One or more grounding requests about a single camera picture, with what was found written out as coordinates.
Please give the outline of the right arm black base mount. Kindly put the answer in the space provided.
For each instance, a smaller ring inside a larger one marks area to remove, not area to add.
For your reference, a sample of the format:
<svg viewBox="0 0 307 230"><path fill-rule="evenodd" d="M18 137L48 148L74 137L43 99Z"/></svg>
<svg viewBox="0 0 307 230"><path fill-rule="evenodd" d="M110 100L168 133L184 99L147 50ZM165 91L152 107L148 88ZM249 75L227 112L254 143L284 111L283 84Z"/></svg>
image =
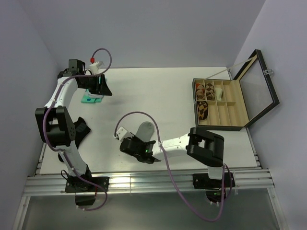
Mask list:
<svg viewBox="0 0 307 230"><path fill-rule="evenodd" d="M208 173L195 173L192 175L193 186L195 189L205 190L207 199L210 202L221 202L222 199L222 180L210 179ZM232 173L224 173L224 199L227 198L227 188L235 187L235 180Z"/></svg>

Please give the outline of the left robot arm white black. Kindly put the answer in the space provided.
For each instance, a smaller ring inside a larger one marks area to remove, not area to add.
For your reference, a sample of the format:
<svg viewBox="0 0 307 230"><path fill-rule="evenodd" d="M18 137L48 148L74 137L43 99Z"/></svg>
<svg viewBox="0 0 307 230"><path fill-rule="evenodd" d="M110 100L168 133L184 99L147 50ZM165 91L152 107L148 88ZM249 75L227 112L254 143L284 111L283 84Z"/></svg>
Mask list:
<svg viewBox="0 0 307 230"><path fill-rule="evenodd" d="M69 67L58 77L54 93L46 105L37 108L35 118L40 136L52 151L65 162L69 175L78 177L76 186L89 191L94 180L89 176L88 165L81 158L75 144L76 128L68 112L71 99L77 89L88 90L94 96L112 96L106 84L102 62L91 59L90 73L85 72L85 63L78 59L69 60Z"/></svg>

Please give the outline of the grey sock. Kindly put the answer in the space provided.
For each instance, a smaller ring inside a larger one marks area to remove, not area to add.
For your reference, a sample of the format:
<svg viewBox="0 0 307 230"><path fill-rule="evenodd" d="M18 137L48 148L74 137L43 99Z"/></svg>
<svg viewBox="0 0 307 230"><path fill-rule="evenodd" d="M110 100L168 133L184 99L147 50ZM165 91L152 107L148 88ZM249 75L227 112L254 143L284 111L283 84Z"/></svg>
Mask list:
<svg viewBox="0 0 307 230"><path fill-rule="evenodd" d="M143 142L149 142L153 134L154 125L151 122L145 121L139 126L135 136Z"/></svg>

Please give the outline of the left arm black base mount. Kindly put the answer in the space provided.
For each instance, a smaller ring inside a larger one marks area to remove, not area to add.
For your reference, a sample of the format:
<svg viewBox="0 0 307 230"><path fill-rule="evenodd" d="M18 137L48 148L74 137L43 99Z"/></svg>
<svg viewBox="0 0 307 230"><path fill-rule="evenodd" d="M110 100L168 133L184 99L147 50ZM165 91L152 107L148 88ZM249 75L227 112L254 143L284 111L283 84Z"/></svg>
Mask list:
<svg viewBox="0 0 307 230"><path fill-rule="evenodd" d="M65 193L75 194L76 205L82 207L91 206L94 204L98 192L108 190L109 177L93 177L92 183L101 186L103 189L95 187L92 184L85 183L83 181L72 182L72 180L68 180L65 186Z"/></svg>

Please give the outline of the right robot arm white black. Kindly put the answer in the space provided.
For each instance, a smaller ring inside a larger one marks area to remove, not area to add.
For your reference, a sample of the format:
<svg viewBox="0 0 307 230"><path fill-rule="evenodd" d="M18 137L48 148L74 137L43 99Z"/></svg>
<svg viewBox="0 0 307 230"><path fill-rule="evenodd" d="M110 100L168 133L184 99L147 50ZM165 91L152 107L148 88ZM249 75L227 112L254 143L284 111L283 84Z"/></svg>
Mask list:
<svg viewBox="0 0 307 230"><path fill-rule="evenodd" d="M116 131L116 139L121 142L120 151L139 162L153 164L188 155L207 166L211 186L217 187L224 181L224 138L203 128L193 127L178 138L145 142L121 126Z"/></svg>

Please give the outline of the cream yellow sock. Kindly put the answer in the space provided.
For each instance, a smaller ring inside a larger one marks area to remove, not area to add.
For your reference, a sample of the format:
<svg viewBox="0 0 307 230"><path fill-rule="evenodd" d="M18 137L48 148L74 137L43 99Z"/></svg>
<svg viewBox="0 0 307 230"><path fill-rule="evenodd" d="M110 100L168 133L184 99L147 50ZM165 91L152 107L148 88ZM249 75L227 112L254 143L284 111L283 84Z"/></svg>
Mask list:
<svg viewBox="0 0 307 230"><path fill-rule="evenodd" d="M223 96L223 90L221 88L215 88L215 98L217 101L221 101Z"/></svg>

